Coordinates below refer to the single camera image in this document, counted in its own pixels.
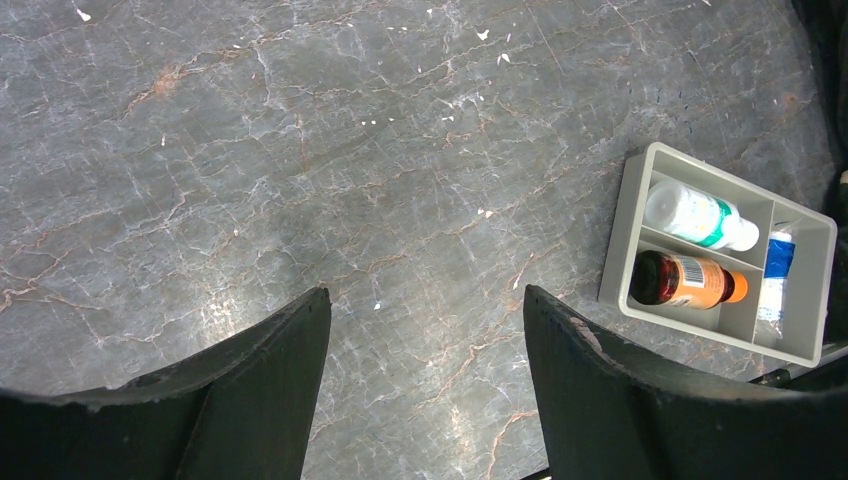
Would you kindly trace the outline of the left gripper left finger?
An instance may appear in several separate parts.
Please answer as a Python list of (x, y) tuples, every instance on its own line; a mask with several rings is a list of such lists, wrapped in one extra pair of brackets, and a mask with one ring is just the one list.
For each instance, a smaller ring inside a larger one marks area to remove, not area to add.
[(329, 344), (311, 289), (265, 320), (116, 389), (1, 393), (5, 479), (297, 479)]

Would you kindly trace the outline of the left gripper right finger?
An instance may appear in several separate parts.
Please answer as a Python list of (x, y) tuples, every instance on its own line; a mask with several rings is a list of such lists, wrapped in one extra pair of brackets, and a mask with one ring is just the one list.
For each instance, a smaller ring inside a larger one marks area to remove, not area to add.
[(524, 293), (554, 479), (843, 479), (847, 361), (759, 384), (677, 363)]

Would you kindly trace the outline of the brown glass bottle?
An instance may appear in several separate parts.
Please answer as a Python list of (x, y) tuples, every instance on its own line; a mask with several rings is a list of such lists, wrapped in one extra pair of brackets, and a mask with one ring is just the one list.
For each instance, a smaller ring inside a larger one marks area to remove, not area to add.
[(629, 295), (647, 306), (709, 310), (738, 303), (749, 293), (746, 277), (716, 261), (657, 250), (635, 257)]

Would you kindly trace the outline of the grey divider tray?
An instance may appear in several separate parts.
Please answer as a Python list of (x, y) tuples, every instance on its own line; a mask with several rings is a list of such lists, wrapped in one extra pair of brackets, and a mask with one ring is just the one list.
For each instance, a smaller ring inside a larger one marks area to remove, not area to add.
[[(758, 227), (758, 242), (746, 252), (710, 250), (649, 226), (644, 221), (648, 192), (664, 180), (734, 204)], [(795, 250), (783, 288), (782, 335), (776, 338), (757, 334), (756, 325), (758, 304), (766, 292), (769, 236), (781, 226), (789, 228)], [(836, 239), (833, 219), (654, 142), (624, 162), (598, 299), (625, 316), (814, 368), (822, 357)], [(750, 292), (736, 304), (709, 310), (641, 305), (628, 289), (635, 257), (643, 250), (709, 258), (744, 274)]]

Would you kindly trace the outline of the white green-label bottle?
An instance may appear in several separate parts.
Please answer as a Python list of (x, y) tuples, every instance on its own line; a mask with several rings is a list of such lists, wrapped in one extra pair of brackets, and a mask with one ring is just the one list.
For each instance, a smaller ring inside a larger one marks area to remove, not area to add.
[(644, 224), (710, 250), (745, 252), (760, 239), (758, 226), (735, 204), (675, 180), (649, 189)]

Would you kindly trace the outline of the blue white small box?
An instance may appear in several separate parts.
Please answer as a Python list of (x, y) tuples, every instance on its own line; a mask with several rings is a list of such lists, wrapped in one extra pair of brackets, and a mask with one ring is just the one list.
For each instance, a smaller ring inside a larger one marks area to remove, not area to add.
[(786, 284), (794, 251), (795, 243), (788, 230), (770, 234), (757, 307), (757, 341), (776, 341), (783, 337)]

